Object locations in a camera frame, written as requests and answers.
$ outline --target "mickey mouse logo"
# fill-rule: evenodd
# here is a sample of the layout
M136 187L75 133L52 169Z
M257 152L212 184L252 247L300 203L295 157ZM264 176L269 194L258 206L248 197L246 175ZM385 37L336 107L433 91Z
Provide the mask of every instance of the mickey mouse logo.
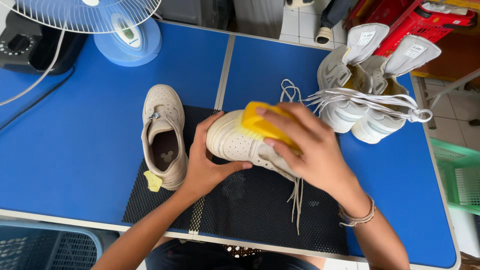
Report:
M165 153L163 153L160 155L160 157L163 158L163 161L170 162L172 161L172 155L173 155L173 151L169 151L168 155L165 155Z

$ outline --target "blue plastic basket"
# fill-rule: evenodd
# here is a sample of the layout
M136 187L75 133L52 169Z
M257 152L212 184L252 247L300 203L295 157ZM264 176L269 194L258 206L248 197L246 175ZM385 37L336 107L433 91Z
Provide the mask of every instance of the blue plastic basket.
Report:
M87 270L118 233L43 222L0 221L0 270Z

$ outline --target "sneaker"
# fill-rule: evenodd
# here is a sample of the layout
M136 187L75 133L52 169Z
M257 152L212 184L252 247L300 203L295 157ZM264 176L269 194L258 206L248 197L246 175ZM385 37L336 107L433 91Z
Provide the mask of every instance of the sneaker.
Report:
M359 63L366 60L388 34L389 27L383 24L365 24L356 26L348 32L347 45L333 50L325 57L317 71L319 90L346 87L360 92L369 92L372 78ZM318 98L315 94L306 101ZM321 107L318 104L314 113ZM350 100L330 102L319 116L322 121L337 133L348 132L355 122L362 118L369 107Z
M325 46L332 39L332 29L322 26L318 29L317 36L315 37L315 44L318 46Z
M407 89L400 85L396 78L438 57L441 52L431 41L418 36L405 36L389 58L374 55L360 64L372 77L373 83L371 91L364 93L408 96ZM408 113L410 109L405 106L387 106L404 114ZM398 118L384 111L369 110L365 117L352 126L351 130L357 139L369 144L376 144L399 130L405 121L405 118Z
M250 161L283 175L295 183L293 199L292 222L295 208L297 209L297 232L299 227L301 196L299 196L300 176L296 174L272 147L261 140L256 140L237 131L237 121L243 110L234 110L218 118L207 131L206 146L215 156L229 161Z
M177 93L167 85L150 88L143 120L142 144L147 167L162 180L163 188L177 190L188 165L183 144L185 114Z
M315 0L287 0L285 2L285 6L288 7L289 9L296 9L296 8L309 6L313 3L315 3Z

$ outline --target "blue table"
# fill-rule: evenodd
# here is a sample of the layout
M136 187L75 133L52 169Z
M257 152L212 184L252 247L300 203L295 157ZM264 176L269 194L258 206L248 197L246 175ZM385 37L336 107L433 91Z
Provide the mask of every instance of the blue table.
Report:
M0 131L0 215L125 231L131 224L121 220L143 156L141 111L151 86L170 85L183 104L204 108L237 110L251 100L275 104L286 78L304 97L317 91L316 71L329 53L278 40L159 25L163 48L141 67L112 64L89 37L72 78ZM1 106L0 123L66 75L48 77L21 99ZM36 78L0 70L0 100ZM414 96L408 74L398 80ZM341 147L360 184L400 236L412 267L458 268L459 252L423 125L407 123L376 145L343 134ZM195 232L168 235L365 261L351 230L350 257Z

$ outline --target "brush bristles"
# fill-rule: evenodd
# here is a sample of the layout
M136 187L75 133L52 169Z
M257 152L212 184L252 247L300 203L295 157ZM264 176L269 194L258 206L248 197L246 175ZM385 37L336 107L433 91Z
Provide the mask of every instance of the brush bristles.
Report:
M262 140L263 141L263 139L265 139L265 137L263 135L255 132L255 131L252 131L252 130L250 130L250 129L248 129L248 128L246 128L242 125L242 121L241 121L242 117L243 117L243 113L240 114L237 118L237 125L235 127L237 129L237 131L239 131L243 135L251 137L255 140Z

